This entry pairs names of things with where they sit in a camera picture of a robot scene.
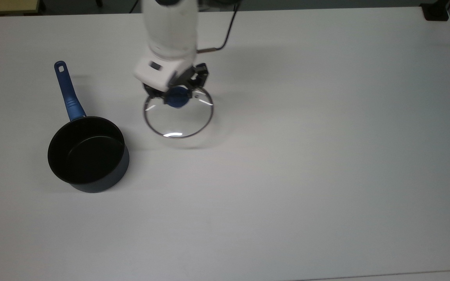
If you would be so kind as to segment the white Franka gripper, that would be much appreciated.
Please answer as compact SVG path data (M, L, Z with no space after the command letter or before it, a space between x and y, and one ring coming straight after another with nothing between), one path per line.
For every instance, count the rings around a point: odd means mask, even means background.
M190 91L203 88L209 71L206 63L193 65L193 59L161 59L157 56L142 56L134 68L134 76L143 84L148 99L166 99L166 91L173 87L185 87Z

